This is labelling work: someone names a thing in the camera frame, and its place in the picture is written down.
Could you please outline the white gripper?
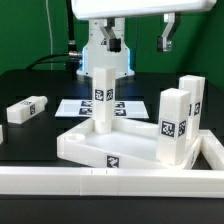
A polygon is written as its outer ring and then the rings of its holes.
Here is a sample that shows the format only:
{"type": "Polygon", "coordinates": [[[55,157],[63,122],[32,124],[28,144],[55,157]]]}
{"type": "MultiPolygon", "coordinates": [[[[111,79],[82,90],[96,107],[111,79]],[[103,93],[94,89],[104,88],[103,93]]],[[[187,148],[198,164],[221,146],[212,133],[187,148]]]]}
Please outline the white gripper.
{"type": "Polygon", "coordinates": [[[113,28],[115,18],[165,14],[165,29],[157,38],[157,51],[170,52],[172,38],[177,31],[181,17],[173,12],[210,11],[217,0],[71,0],[74,15],[79,20],[99,20],[99,28],[106,39],[107,50],[121,51],[121,39],[113,28]]]}

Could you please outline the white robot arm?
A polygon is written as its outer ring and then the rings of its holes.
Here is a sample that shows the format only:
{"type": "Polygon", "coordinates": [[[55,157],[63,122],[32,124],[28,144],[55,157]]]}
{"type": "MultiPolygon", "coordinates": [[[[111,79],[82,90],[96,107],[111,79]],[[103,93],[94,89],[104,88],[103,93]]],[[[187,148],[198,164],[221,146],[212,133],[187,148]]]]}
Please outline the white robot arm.
{"type": "Polygon", "coordinates": [[[116,78],[132,76],[130,50],[124,42],[125,19],[163,15],[166,27],[157,50],[169,52],[182,12],[210,11],[217,0],[71,0],[78,20],[89,22],[89,38],[82,50],[81,76],[93,76],[95,67],[116,68],[116,78]]]}

